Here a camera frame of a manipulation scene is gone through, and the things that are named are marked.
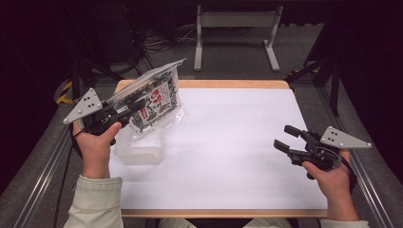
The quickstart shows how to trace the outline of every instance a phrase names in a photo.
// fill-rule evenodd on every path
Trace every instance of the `black cable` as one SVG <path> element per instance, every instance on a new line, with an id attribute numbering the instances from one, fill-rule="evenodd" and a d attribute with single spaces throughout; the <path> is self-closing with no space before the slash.
<path id="1" fill-rule="evenodd" d="M 57 198 L 57 203 L 56 203 L 56 210 L 54 212 L 53 228 L 56 228 L 57 218 L 59 217 L 60 201 L 61 201 L 62 195 L 63 195 L 63 188 L 65 186 L 65 181 L 66 181 L 66 176 L 67 176 L 67 171 L 68 171 L 68 165 L 70 164 L 70 157 L 71 157 L 71 151 L 72 150 L 73 150 L 73 145 L 71 145 L 70 149 L 68 150 L 65 173 L 63 174 L 62 184 L 60 185 L 60 189 L 59 189 L 59 197 Z"/>

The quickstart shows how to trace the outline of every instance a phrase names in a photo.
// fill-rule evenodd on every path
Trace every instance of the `white paper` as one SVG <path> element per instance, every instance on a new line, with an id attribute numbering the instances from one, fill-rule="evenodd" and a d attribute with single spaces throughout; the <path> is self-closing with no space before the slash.
<path id="1" fill-rule="evenodd" d="M 292 90 L 181 88 L 180 96 L 189 114 L 163 132 L 162 163 L 126 166 L 112 153 L 123 209 L 326 209 L 317 182 L 273 146 L 305 146 L 284 132 L 306 130 Z"/>

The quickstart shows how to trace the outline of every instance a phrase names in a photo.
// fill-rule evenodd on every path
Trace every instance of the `hand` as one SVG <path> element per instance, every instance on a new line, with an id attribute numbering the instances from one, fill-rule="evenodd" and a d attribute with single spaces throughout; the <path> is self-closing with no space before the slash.
<path id="1" fill-rule="evenodd" d="M 75 137 L 83 154 L 83 176 L 91 179 L 109 179 L 110 142 L 121 129 L 121 123 L 113 124 L 104 134 L 95 136 L 82 132 Z M 77 122 L 73 123 L 73 135 L 81 131 Z"/>
<path id="2" fill-rule="evenodd" d="M 351 163 L 350 151 L 342 149 L 339 155 Z M 325 172 L 305 161 L 302 166 L 317 180 L 320 191 L 328 200 L 328 219 L 359 220 L 350 193 L 350 173 L 346 166 Z"/>

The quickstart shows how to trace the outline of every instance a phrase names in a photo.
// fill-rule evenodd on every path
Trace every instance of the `sleeve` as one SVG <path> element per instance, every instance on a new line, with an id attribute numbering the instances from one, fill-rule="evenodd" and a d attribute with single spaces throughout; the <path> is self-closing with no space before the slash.
<path id="1" fill-rule="evenodd" d="M 121 188 L 121 178 L 95 180 L 80 175 L 65 228 L 124 227 Z"/>
<path id="2" fill-rule="evenodd" d="M 368 221 L 336 221 L 323 219 L 321 222 L 322 228 L 370 228 Z"/>

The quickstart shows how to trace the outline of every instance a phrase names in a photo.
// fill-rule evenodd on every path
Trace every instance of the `silver metal bracket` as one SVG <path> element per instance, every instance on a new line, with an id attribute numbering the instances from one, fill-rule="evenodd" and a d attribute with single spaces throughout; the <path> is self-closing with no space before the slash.
<path id="1" fill-rule="evenodd" d="M 321 143 L 331 145 L 336 148 L 371 148 L 372 145 L 369 142 L 363 142 L 349 134 L 346 134 L 340 130 L 329 126 L 322 138 Z"/>
<path id="2" fill-rule="evenodd" d="M 64 124 L 70 124 L 76 120 L 82 119 L 98 110 L 102 109 L 100 99 L 98 98 L 95 89 L 90 88 L 83 96 L 80 102 L 73 108 L 68 116 L 63 120 Z"/>

